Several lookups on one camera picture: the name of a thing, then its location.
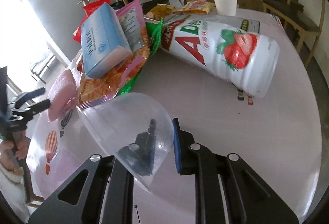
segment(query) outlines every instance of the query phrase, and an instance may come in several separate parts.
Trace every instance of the silver screw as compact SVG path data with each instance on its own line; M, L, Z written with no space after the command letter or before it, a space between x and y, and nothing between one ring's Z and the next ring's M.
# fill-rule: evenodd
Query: silver screw
M136 143L132 143L132 144L129 145L129 149L131 151L134 151L135 152L135 151L137 151L139 149L139 145L136 144Z
M228 157L229 157L229 159L231 161L237 161L237 160L239 160L239 156L237 154L235 154L235 153L231 153Z
M90 157L90 161L92 162L98 162L101 159L101 156L99 156L98 154L94 154Z
M190 148L192 150L196 150L197 151L197 150L199 150L201 148L201 146L200 146L200 144L193 143L193 144L191 144Z

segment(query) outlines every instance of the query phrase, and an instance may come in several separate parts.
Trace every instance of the pink cloth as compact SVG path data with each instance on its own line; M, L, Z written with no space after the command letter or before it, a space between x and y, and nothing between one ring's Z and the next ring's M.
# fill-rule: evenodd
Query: pink cloth
M71 70L63 71L51 87L48 99L48 119L50 122L62 118L78 102L78 90Z

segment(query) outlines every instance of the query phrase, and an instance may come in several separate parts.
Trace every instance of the blue logo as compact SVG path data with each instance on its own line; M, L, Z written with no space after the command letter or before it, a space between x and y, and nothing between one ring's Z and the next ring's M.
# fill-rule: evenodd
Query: blue logo
M98 46L98 52L99 53L102 53L106 48L106 44L105 43L102 43Z

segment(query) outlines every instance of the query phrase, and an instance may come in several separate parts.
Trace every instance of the chair seat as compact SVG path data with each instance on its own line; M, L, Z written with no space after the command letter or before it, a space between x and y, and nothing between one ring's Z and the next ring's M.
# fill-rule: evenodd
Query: chair seat
M301 11L291 8L290 5L275 0L264 0L263 2L289 17L305 31L319 33L321 32L320 28L316 25L315 22L313 22Z

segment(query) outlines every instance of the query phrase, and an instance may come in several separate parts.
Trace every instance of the tissue pack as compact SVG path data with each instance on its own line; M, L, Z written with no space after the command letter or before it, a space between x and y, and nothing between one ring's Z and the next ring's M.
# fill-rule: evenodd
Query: tissue pack
M81 46L89 78L101 78L132 53L116 13L107 3L81 25Z

